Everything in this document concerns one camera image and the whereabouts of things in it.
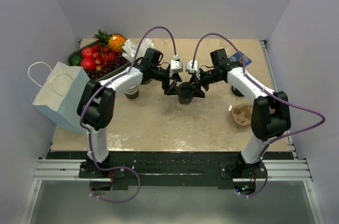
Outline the black plastic cup lid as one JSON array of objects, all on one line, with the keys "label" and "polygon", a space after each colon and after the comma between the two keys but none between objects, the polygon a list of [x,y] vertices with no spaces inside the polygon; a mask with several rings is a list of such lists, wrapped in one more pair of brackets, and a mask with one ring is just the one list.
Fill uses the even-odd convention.
[{"label": "black plastic cup lid", "polygon": [[194,85],[189,82],[181,83],[177,89],[180,97],[191,98],[194,95]]}]

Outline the white paper coffee cup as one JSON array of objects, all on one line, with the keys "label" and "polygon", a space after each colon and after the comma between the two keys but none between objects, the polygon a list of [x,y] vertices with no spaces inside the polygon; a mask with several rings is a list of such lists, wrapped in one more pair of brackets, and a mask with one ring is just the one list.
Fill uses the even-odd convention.
[{"label": "white paper coffee cup", "polygon": [[179,95],[178,100],[181,105],[189,105],[193,100],[193,96],[192,95]]}]

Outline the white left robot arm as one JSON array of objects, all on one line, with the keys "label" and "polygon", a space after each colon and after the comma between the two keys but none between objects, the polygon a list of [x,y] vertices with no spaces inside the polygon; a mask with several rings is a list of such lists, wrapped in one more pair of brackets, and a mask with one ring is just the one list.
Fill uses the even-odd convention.
[{"label": "white left robot arm", "polygon": [[113,118],[116,97],[150,80],[160,81],[163,90],[168,92],[171,80],[181,80],[179,73],[183,71],[183,64],[180,58],[175,55],[164,69],[160,66],[162,56],[160,51],[148,48],[144,56],[117,75],[100,82],[90,80],[86,83],[77,114],[81,127],[88,134],[87,155],[93,161],[91,171],[97,177],[105,177],[110,171],[109,163],[105,162],[109,155],[106,128]]}]

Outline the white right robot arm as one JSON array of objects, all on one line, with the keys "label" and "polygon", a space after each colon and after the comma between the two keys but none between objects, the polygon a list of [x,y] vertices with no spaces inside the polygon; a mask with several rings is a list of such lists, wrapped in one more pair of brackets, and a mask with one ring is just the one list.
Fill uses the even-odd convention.
[{"label": "white right robot arm", "polygon": [[243,72],[243,64],[231,61],[224,49],[210,53],[213,69],[203,71],[197,61],[186,63],[186,72],[191,79],[208,89],[212,83],[224,81],[239,90],[252,105],[251,130],[252,136],[246,147],[241,151],[241,162],[236,164],[236,172],[240,177],[247,178],[255,171],[262,150],[273,138],[283,135],[291,128],[290,110],[288,105],[275,99],[278,97],[287,101],[287,94],[283,91],[275,92],[265,88],[249,73]]}]

